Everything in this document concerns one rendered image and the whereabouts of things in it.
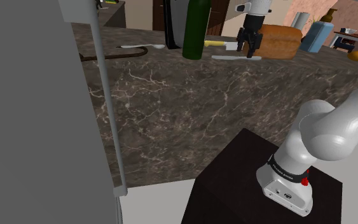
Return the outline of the grey refrigerator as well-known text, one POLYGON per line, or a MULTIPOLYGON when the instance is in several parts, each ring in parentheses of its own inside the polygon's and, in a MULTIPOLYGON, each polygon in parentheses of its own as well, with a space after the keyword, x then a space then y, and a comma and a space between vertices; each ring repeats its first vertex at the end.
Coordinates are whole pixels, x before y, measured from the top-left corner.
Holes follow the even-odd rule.
POLYGON ((0 224, 123 224, 72 24, 93 0, 0 0, 0 224))

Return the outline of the dark robot stand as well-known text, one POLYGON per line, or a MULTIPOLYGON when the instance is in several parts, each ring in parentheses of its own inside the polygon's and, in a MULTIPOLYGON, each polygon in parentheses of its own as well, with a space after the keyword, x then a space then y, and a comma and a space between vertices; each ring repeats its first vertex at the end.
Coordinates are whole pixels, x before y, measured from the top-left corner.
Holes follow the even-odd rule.
POLYGON ((181 224, 341 224, 343 184, 315 167, 308 216, 264 196, 256 171, 277 149, 242 129, 195 179, 181 224))

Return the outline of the yellow handled knife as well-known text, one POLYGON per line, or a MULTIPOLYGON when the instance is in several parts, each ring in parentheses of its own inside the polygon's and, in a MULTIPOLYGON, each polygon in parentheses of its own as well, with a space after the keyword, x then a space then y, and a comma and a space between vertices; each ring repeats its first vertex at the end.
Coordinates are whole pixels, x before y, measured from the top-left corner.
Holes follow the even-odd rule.
POLYGON ((211 41, 205 40, 204 46, 225 46, 227 51, 237 51, 238 43, 237 42, 227 42, 227 41, 211 41))

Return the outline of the brown bread loaf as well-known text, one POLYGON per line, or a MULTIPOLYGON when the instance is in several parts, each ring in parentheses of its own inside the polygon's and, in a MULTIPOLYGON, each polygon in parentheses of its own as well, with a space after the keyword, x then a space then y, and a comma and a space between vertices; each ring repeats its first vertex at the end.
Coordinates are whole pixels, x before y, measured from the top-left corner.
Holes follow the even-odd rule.
POLYGON ((301 44, 302 32, 293 27, 263 24, 259 33, 263 39, 253 56, 263 59, 291 60, 301 44))

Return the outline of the grey table knife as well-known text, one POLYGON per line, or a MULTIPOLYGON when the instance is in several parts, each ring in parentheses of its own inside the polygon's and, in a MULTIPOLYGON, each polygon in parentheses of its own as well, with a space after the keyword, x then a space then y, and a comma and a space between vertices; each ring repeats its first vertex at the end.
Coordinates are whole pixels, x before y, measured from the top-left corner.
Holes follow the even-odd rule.
POLYGON ((246 57, 246 56, 231 56, 231 55, 212 55, 212 59, 217 60, 261 60, 260 56, 246 57))

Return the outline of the white legged table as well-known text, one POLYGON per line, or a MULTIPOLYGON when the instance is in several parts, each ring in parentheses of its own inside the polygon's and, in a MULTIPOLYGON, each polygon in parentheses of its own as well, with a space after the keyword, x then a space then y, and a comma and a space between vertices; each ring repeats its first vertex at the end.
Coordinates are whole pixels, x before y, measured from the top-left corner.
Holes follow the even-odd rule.
POLYGON ((330 48, 341 48, 344 50, 347 50, 348 53, 350 53, 355 46, 351 45, 350 43, 345 43, 344 39, 358 42, 358 34, 355 34, 354 32, 347 32, 346 28, 341 28, 340 32, 334 32, 335 35, 333 37, 333 40, 329 44, 330 48))

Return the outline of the black and grey appliance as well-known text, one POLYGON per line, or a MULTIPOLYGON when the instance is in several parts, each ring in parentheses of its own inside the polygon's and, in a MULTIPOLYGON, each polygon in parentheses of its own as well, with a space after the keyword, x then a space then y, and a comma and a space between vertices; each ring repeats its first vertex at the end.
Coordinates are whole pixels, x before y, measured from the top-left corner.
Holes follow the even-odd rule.
POLYGON ((163 0, 165 44, 168 49, 183 47, 189 0, 163 0))

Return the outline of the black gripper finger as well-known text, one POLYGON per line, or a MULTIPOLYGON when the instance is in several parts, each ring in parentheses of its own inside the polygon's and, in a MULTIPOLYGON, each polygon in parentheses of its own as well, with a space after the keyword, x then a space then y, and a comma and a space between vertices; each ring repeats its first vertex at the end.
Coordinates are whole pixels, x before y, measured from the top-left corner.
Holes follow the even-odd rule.
POLYGON ((257 32, 253 32, 252 34, 248 34, 248 45, 249 50, 247 52, 247 58, 251 58, 254 55, 254 52, 260 48, 261 41, 263 39, 263 35, 257 32))
POLYGON ((245 27, 241 27, 237 35, 237 50, 243 49, 244 42, 247 41, 247 36, 247 29, 245 27))

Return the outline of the white paper towel roll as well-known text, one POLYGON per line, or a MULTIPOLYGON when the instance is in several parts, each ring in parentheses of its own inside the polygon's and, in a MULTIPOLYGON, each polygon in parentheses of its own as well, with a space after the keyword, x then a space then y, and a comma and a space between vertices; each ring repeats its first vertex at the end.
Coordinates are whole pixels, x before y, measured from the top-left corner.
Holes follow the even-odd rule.
POLYGON ((307 12, 297 12, 291 24, 291 27, 302 31, 308 21, 309 16, 310 14, 307 12))

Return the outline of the blue soap dispenser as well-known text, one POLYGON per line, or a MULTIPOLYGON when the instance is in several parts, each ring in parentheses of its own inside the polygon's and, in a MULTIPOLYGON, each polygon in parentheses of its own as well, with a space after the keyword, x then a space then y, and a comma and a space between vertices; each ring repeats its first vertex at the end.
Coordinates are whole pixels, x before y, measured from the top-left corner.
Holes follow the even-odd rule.
POLYGON ((299 46, 300 50, 310 53, 317 53, 320 50, 326 38, 333 30, 334 25, 331 21, 333 20, 333 13, 335 11, 337 11, 337 9, 330 8, 319 21, 312 24, 299 46))

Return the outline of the dark green bottle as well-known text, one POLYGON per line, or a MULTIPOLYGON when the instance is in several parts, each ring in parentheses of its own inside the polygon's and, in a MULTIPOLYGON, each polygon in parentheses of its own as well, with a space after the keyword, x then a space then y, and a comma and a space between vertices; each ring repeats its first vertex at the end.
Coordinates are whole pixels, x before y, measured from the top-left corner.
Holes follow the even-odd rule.
POLYGON ((202 58, 211 0, 189 0, 182 56, 190 60, 202 58))

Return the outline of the white spoon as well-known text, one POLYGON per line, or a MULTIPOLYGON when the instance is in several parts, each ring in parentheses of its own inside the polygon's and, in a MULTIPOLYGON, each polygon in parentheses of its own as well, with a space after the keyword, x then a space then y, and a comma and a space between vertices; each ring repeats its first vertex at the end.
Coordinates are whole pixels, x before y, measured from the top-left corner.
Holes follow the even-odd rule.
POLYGON ((163 49, 165 48, 165 45, 152 45, 152 44, 146 44, 146 45, 121 45, 117 46, 117 48, 140 48, 140 47, 153 47, 156 49, 163 49))

